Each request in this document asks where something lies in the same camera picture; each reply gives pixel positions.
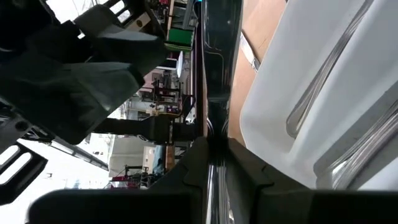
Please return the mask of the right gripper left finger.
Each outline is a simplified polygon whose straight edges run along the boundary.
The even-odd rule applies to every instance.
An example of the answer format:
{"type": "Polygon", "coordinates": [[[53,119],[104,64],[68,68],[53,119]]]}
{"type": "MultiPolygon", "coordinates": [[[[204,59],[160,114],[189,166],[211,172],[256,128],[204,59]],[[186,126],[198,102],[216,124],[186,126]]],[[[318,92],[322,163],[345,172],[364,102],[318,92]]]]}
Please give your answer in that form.
{"type": "Polygon", "coordinates": [[[57,190],[29,208],[29,223],[204,223],[209,148],[197,138],[147,190],[57,190]]]}

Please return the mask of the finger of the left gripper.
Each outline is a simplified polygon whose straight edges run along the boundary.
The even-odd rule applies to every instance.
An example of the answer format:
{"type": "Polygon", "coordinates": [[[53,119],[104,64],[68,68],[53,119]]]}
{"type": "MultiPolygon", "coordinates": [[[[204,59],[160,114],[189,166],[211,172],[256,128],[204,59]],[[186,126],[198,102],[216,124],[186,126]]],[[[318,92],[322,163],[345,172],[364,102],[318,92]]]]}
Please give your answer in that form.
{"type": "Polygon", "coordinates": [[[96,4],[78,16],[74,23],[104,61],[130,63],[145,75],[167,58],[165,32],[147,1],[124,1],[122,9],[113,12],[111,7],[116,3],[96,4]],[[131,27],[143,14],[149,16],[152,26],[148,33],[131,27]]]}
{"type": "Polygon", "coordinates": [[[47,165],[18,139],[38,128],[78,144],[143,84],[144,73],[128,63],[1,65],[1,103],[8,110],[8,119],[1,124],[1,151],[18,148],[1,165],[1,172],[23,155],[28,157],[1,184],[1,205],[15,201],[47,165]]]}

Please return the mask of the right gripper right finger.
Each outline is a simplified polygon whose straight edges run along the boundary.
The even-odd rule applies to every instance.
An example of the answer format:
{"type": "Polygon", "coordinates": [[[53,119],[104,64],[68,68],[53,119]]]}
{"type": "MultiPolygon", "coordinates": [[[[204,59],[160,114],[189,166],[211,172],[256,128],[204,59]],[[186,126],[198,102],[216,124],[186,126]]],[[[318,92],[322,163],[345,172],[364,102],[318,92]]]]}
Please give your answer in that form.
{"type": "Polygon", "coordinates": [[[228,139],[226,185],[236,223],[397,223],[397,193],[313,190],[228,139]]]}

